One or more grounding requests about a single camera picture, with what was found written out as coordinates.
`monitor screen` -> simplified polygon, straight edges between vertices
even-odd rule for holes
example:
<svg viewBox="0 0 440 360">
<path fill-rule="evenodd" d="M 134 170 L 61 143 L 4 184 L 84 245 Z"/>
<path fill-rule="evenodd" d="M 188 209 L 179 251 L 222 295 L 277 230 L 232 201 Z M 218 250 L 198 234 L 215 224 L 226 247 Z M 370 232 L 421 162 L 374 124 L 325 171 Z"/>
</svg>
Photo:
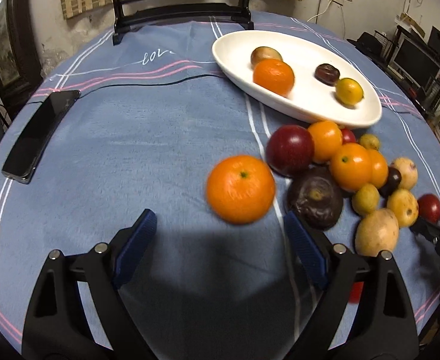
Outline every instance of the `monitor screen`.
<svg viewBox="0 0 440 360">
<path fill-rule="evenodd" d="M 430 77 L 435 78 L 440 70 L 434 61 L 407 39 L 401 44 L 394 62 L 424 89 L 427 89 Z"/>
</svg>

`blue tablecloth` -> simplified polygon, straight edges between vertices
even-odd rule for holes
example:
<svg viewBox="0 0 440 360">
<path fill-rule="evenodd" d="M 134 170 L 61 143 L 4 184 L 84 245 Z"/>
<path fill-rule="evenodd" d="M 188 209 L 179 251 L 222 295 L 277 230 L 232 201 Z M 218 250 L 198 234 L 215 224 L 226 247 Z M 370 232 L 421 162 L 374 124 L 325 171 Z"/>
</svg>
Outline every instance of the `blue tablecloth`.
<svg viewBox="0 0 440 360">
<path fill-rule="evenodd" d="M 317 25 L 258 12 L 253 20 L 256 29 L 320 44 L 360 70 L 384 106 L 369 129 L 382 153 L 388 161 L 413 159 L 414 194 L 440 197 L 440 145 L 380 69 Z M 285 246 L 286 180 L 275 176 L 274 207 L 248 226 L 219 220 L 204 199 L 214 164 L 237 154 L 260 157 L 271 132 L 297 123 L 221 73 L 211 45 L 232 31 L 242 28 L 211 17 L 146 26 L 114 47 L 109 30 L 63 62 L 14 120 L 0 144 L 0 330 L 16 349 L 48 252 L 86 252 L 131 226 L 145 208 L 158 216 L 157 235 L 121 296 L 160 359 L 279 359 L 291 347 L 320 294 Z M 119 84 L 131 86 L 106 87 Z M 71 88 L 85 96 L 55 131 L 31 183 L 7 180 L 1 167 L 36 102 Z M 326 234 L 352 247 L 357 222 L 345 204 Z M 439 259 L 408 229 L 394 256 L 420 330 L 438 304 Z M 81 291 L 94 337 L 108 346 L 86 285 Z M 346 339 L 355 310 L 348 306 L 333 345 Z"/>
</svg>

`screw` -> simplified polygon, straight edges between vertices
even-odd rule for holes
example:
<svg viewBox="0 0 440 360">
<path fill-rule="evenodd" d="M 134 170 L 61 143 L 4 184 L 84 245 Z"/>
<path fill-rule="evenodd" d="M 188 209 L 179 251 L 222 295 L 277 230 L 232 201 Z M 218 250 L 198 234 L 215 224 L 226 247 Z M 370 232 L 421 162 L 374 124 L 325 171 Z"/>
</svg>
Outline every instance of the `screw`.
<svg viewBox="0 0 440 360">
<path fill-rule="evenodd" d="M 346 253 L 346 246 L 343 244 L 335 244 L 335 245 L 333 245 L 333 250 L 335 253 L 345 254 Z"/>
<path fill-rule="evenodd" d="M 382 252 L 380 253 L 380 255 L 386 260 L 391 260 L 393 255 L 392 252 L 389 250 L 382 250 Z"/>
<path fill-rule="evenodd" d="M 48 258 L 51 260 L 56 260 L 60 257 L 60 250 L 54 249 L 48 254 Z"/>
<path fill-rule="evenodd" d="M 108 245 L 105 242 L 101 242 L 94 247 L 95 252 L 99 254 L 105 253 L 107 249 Z"/>
</svg>

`smartphone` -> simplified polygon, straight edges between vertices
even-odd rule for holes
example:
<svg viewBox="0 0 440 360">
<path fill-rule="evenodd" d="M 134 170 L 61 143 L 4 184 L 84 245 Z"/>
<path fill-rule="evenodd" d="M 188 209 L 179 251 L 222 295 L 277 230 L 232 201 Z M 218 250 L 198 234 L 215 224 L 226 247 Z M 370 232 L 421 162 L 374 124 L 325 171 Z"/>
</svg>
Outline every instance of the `smartphone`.
<svg viewBox="0 0 440 360">
<path fill-rule="evenodd" d="M 80 91 L 53 92 L 31 117 L 10 150 L 2 174 L 23 184 L 30 183 L 50 137 Z"/>
</svg>

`white plate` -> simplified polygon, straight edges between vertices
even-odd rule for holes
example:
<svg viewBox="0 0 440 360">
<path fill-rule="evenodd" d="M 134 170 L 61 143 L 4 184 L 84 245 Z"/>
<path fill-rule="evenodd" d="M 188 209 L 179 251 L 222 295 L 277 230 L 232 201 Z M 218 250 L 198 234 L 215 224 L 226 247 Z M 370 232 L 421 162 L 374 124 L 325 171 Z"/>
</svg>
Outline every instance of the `white plate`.
<svg viewBox="0 0 440 360">
<path fill-rule="evenodd" d="M 250 54 L 260 46 L 277 50 L 295 73 L 295 86 L 287 98 L 253 82 Z M 369 127 L 382 117 L 382 105 L 368 80 L 347 61 L 307 40 L 271 31 L 238 31 L 223 35 L 212 53 L 225 75 L 241 90 L 283 114 L 305 122 L 332 120 L 350 128 Z M 348 108 L 336 100 L 334 88 L 314 77 L 318 65 L 329 63 L 361 85 L 364 99 Z"/>
</svg>

